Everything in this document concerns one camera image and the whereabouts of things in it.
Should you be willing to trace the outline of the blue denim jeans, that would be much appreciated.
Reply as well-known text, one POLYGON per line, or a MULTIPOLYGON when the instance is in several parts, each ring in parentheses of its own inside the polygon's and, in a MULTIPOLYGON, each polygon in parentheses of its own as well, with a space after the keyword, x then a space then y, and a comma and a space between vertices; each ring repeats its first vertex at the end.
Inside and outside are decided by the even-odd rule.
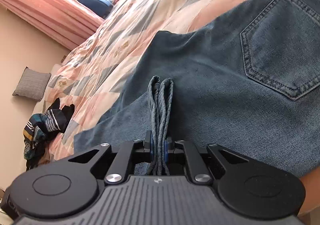
POLYGON ((319 0, 247 0, 188 34, 158 32, 74 151, 170 136, 298 177, 319 166, 319 0))

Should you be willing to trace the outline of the dark striped clothes pile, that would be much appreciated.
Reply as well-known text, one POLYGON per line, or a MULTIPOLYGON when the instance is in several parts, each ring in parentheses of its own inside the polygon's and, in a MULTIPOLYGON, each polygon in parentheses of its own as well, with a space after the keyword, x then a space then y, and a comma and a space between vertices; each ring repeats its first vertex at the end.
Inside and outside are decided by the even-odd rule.
POLYGON ((74 112, 75 105, 60 108, 57 98, 44 113, 30 117, 23 130, 27 171, 49 162, 48 145, 58 134, 65 133, 74 112))

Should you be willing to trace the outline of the grey cushion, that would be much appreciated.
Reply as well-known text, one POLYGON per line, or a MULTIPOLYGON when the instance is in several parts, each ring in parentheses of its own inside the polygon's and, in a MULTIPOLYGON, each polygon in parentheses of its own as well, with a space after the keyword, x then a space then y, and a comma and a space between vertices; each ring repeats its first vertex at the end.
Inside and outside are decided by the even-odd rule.
POLYGON ((41 101, 51 76, 50 73, 41 73, 26 67, 12 96, 41 101))

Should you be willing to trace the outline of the pink curtain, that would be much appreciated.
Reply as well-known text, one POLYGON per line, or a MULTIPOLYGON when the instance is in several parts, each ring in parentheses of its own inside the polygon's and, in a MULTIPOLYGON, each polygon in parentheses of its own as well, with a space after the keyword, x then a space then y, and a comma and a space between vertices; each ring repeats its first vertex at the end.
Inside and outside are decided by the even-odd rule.
POLYGON ((77 0, 1 0, 1 6, 70 50, 104 21, 77 0))

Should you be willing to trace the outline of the pink grey checkered quilt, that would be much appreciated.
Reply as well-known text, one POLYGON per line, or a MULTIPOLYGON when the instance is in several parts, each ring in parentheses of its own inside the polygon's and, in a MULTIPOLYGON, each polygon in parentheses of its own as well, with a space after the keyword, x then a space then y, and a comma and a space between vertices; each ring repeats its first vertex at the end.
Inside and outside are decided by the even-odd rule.
POLYGON ((54 67, 34 112, 54 102, 75 105, 65 133, 47 146, 40 164, 71 155, 77 133, 95 126, 112 106, 158 31, 188 33, 245 0, 119 0, 98 30, 54 67))

